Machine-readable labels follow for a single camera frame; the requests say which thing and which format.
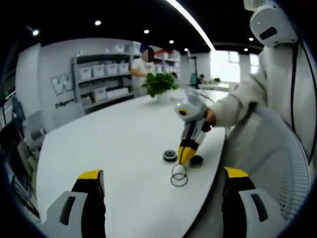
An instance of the chair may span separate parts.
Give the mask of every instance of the chair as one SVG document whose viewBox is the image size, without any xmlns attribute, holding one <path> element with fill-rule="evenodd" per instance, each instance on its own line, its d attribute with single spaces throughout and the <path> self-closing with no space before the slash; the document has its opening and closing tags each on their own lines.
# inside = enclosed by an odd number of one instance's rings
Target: chair
<svg viewBox="0 0 317 238">
<path fill-rule="evenodd" d="M 53 115 L 55 128 L 66 125 L 84 115 L 85 111 L 81 103 L 68 104 L 65 107 L 60 107 L 55 110 Z"/>
<path fill-rule="evenodd" d="M 235 157 L 257 188 L 264 189 L 291 221 L 310 190 L 304 149 L 297 136 L 273 111 L 259 105 L 233 129 L 224 157 Z"/>
<path fill-rule="evenodd" d="M 39 149 L 44 141 L 46 131 L 41 111 L 26 117 L 23 122 L 24 142 L 30 150 Z"/>
</svg>

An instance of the white jacket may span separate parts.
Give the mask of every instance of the white jacket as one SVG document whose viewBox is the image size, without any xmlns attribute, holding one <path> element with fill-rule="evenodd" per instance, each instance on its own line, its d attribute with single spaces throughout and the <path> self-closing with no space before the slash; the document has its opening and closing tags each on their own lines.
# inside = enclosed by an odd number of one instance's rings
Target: white jacket
<svg viewBox="0 0 317 238">
<path fill-rule="evenodd" d="M 312 64 L 314 75 L 316 63 L 305 47 Z M 293 50 L 289 46 L 264 48 L 259 57 L 259 70 L 241 80 L 239 87 L 219 100 L 211 109 L 215 113 L 215 126 L 233 126 L 243 119 L 249 104 L 263 104 L 279 113 L 289 124 L 291 121 L 291 78 Z M 313 80 L 307 58 L 302 47 L 299 47 L 294 92 L 294 121 L 296 134 L 302 142 L 307 156 L 313 145 L 316 102 Z M 313 158 L 314 171 L 317 172 L 317 152 Z"/>
</svg>

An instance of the white oval table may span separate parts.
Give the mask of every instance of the white oval table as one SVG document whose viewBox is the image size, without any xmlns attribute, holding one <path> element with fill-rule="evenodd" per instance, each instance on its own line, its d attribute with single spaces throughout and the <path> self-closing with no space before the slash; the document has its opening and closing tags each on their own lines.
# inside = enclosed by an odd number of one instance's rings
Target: white oval table
<svg viewBox="0 0 317 238">
<path fill-rule="evenodd" d="M 87 115 L 50 132 L 37 171 L 37 201 L 46 211 L 70 191 L 84 171 L 102 169 L 107 238 L 182 238 L 198 215 L 219 164 L 224 128 L 206 135 L 197 154 L 203 166 L 188 168 L 188 183 L 170 183 L 173 163 L 162 159 L 177 151 L 183 121 L 173 103 L 142 97 Z"/>
</svg>

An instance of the rubber ring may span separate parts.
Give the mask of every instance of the rubber ring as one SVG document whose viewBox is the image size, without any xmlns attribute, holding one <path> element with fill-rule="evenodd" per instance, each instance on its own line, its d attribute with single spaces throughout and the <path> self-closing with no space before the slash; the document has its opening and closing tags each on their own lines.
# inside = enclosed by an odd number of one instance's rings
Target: rubber ring
<svg viewBox="0 0 317 238">
<path fill-rule="evenodd" d="M 186 179 L 185 182 L 184 182 L 183 184 L 181 184 L 181 185 L 174 184 L 174 182 L 173 182 L 173 179 L 175 179 L 174 175 L 178 175 L 178 174 L 184 175 L 183 179 Z M 170 182 L 171 182 L 171 184 L 174 185 L 175 187 L 183 187 L 183 186 L 185 186 L 185 185 L 188 183 L 188 178 L 187 178 L 187 176 L 186 176 L 185 174 L 176 173 L 176 174 L 174 174 L 174 175 L 173 175 L 172 177 L 170 177 Z"/>
<path fill-rule="evenodd" d="M 175 162 L 177 160 L 176 152 L 173 150 L 166 150 L 163 153 L 163 159 L 167 162 Z"/>
<path fill-rule="evenodd" d="M 174 173 L 174 169 L 176 168 L 176 166 L 182 166 L 182 167 L 184 168 L 184 172 L 183 172 L 183 173 Z M 173 186 L 175 186 L 175 187 L 182 187 L 182 186 L 185 186 L 185 185 L 187 184 L 187 182 L 188 182 L 187 170 L 186 170 L 186 167 L 185 167 L 184 165 L 182 165 L 182 164 L 175 164 L 175 165 L 173 166 L 173 168 L 172 168 L 171 173 L 172 173 L 172 176 L 170 177 L 170 183 L 171 183 Z M 183 177 L 182 177 L 182 178 L 177 178 L 177 177 L 176 177 L 177 175 L 183 175 Z M 175 184 L 175 183 L 173 182 L 173 179 L 176 180 L 176 181 L 182 181 L 182 180 L 184 180 L 184 179 L 186 179 L 186 180 L 185 180 L 185 182 L 184 182 L 183 184 L 177 185 L 177 184 Z"/>
</svg>

